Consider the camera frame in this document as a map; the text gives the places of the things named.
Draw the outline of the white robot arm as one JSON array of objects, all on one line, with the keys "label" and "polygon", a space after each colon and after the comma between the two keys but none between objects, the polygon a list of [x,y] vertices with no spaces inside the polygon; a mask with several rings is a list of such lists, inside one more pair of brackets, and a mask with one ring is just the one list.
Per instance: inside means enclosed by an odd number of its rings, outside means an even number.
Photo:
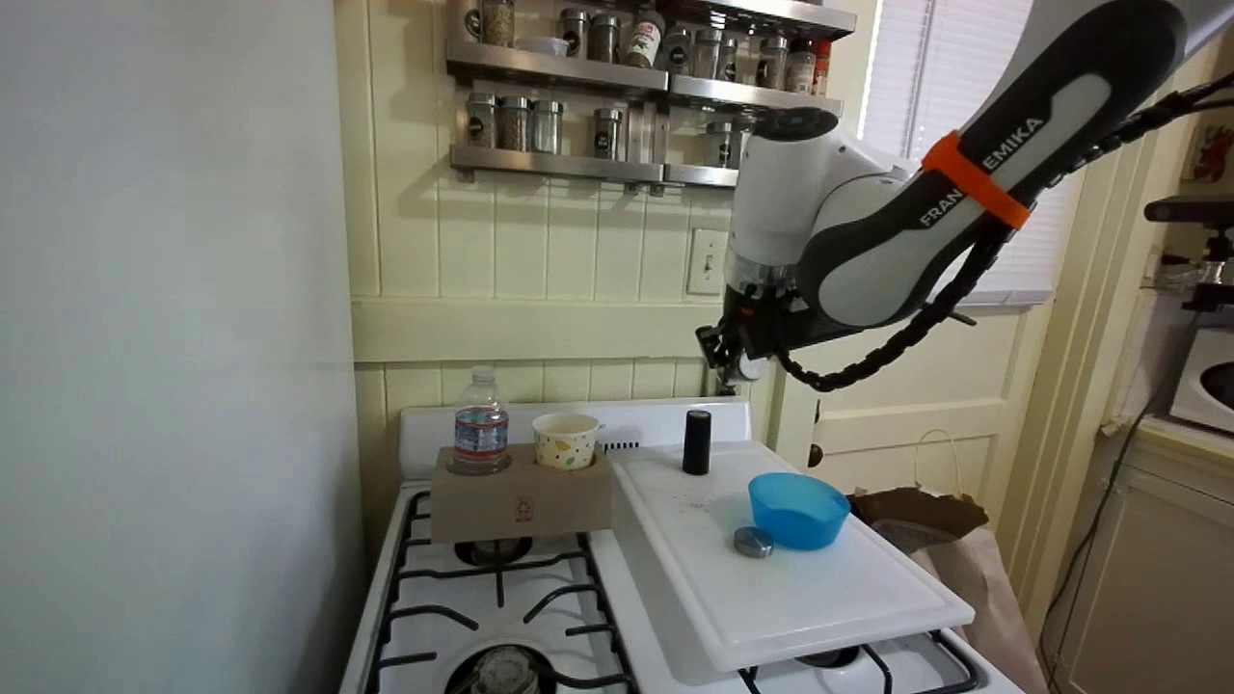
[{"label": "white robot arm", "polygon": [[919,166],[820,108],[762,108],[734,194],[726,309],[696,332],[707,364],[745,378],[878,329],[888,345],[853,365],[790,365],[819,395],[871,378],[955,314],[1046,188],[1186,111],[1168,77],[1230,22],[1234,0],[1034,0],[992,97]]}]

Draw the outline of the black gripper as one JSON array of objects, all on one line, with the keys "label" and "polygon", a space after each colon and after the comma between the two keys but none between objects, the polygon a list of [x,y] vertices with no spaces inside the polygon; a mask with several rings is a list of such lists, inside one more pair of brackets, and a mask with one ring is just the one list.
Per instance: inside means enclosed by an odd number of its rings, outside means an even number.
[{"label": "black gripper", "polygon": [[775,319],[775,300],[729,289],[720,300],[720,315],[695,332],[716,395],[734,396],[745,381],[754,381],[780,359],[781,337],[775,332]]}]

